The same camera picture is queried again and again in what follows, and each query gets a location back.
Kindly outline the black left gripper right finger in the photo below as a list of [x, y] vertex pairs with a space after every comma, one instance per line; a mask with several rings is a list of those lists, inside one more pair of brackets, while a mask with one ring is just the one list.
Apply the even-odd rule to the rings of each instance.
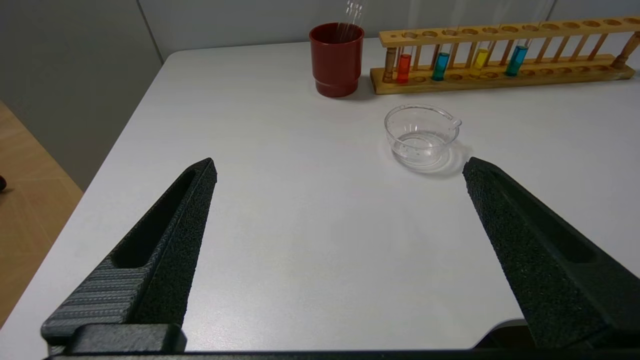
[[637, 276], [498, 166], [462, 175], [538, 347], [638, 348]]

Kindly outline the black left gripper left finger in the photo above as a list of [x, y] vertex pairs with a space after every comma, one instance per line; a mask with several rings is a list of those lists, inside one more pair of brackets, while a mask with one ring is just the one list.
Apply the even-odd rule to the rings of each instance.
[[211, 158], [188, 166], [42, 323], [49, 350], [92, 324], [181, 326], [216, 184]]

